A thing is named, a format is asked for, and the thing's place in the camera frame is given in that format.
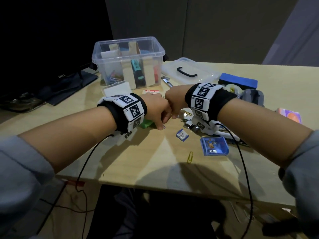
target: open plastic case lid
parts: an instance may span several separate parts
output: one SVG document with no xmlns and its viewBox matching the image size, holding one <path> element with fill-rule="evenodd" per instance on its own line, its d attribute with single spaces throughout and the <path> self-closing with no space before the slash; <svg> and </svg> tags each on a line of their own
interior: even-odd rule
<svg viewBox="0 0 319 239">
<path fill-rule="evenodd" d="M 187 58 L 180 58 L 162 65 L 162 73 L 181 85 L 197 83 L 217 83 L 220 72 L 202 63 Z"/>
</svg>

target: wristband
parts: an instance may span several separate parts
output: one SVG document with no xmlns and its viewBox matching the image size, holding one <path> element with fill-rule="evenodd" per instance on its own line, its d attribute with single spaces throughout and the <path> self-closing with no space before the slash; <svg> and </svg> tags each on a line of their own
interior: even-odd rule
<svg viewBox="0 0 319 239">
<path fill-rule="evenodd" d="M 195 116 L 205 121 L 215 120 L 223 106 L 236 98 L 234 93 L 223 89 L 223 86 L 212 83 L 193 85 L 185 95 L 185 101 Z"/>
<path fill-rule="evenodd" d="M 147 114 L 147 107 L 141 97 L 134 93 L 102 97 L 98 106 L 105 106 L 112 113 L 117 131 L 128 133 L 140 125 Z"/>
</svg>

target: wooden desk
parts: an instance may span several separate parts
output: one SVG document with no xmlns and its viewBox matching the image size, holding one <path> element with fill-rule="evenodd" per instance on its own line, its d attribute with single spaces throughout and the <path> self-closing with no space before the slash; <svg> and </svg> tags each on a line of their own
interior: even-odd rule
<svg viewBox="0 0 319 239">
<path fill-rule="evenodd" d="M 268 66 L 247 64 L 206 63 L 220 72 L 258 80 L 258 89 L 265 95 L 265 107 L 297 111 L 302 122 L 319 128 L 319 68 Z M 162 82 L 161 90 L 168 90 Z M 99 81 L 95 81 L 56 107 L 46 104 L 26 114 L 17 115 L 0 125 L 0 135 L 19 134 L 51 120 L 96 106 L 102 96 Z M 113 138 L 103 141 L 94 151 L 83 171 L 83 180 L 103 184 L 168 190 L 219 199 L 247 200 L 246 178 L 236 147 L 230 147 L 227 157 L 205 157 L 200 137 L 189 130 L 182 142 L 176 132 L 180 120 L 170 120 L 166 129 L 138 129 L 131 142 L 113 146 Z M 257 152 L 241 147 L 256 201 L 294 206 L 294 198 L 283 188 L 277 176 L 278 166 Z M 193 161 L 187 164 L 189 152 Z M 76 179 L 89 152 L 58 173 L 59 177 Z"/>
</svg>

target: person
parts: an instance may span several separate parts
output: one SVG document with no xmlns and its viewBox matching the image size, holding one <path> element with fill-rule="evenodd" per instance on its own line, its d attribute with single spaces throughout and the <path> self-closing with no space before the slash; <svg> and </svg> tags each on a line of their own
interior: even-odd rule
<svg viewBox="0 0 319 239">
<path fill-rule="evenodd" d="M 176 119 L 181 109 L 191 106 L 197 85 L 173 86 L 165 99 L 160 94 L 134 97 L 143 104 L 145 119 L 152 120 L 162 130 L 170 117 Z M 0 235 L 35 205 L 55 173 L 115 130 L 126 131 L 129 121 L 123 112 L 114 103 L 104 102 L 3 140 Z M 319 131 L 267 108 L 234 99 L 224 89 L 216 90 L 211 97 L 207 116 L 227 126 L 261 155 L 285 169 L 283 185 L 296 199 L 301 228 L 308 237 L 318 238 Z"/>
</svg>

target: forearm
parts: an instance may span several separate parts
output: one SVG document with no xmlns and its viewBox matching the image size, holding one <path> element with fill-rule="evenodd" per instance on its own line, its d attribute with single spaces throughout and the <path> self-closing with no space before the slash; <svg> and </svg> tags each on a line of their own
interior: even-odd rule
<svg viewBox="0 0 319 239">
<path fill-rule="evenodd" d="M 57 173 L 115 130 L 112 114 L 100 106 L 43 124 L 19 137 L 41 153 Z"/>
<path fill-rule="evenodd" d="M 313 131 L 240 99 L 226 103 L 217 118 L 253 149 L 283 168 L 290 164 L 290 156 Z"/>
</svg>

